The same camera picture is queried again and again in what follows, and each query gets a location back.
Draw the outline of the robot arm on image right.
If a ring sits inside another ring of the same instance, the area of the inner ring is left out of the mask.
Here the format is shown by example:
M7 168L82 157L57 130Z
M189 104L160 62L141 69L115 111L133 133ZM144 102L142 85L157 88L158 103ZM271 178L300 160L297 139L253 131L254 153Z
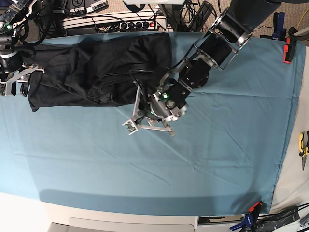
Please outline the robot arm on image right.
M138 87L132 118L124 123L129 133L145 129L173 136L169 122L185 115L186 98L206 84L212 68L224 70L250 40L254 29L280 5L280 0L231 1L179 64L161 78L156 92L144 97Z

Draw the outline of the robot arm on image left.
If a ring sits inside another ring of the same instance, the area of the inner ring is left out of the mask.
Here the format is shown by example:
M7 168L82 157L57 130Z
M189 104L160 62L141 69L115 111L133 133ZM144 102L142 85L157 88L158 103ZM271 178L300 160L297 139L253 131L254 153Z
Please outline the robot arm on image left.
M36 0L11 0L0 16L0 95L15 96L16 84L20 83L20 94L28 95L29 81L35 71L44 72L38 64L26 64L24 58L33 59L36 43L26 44L29 35L28 22L43 8Z

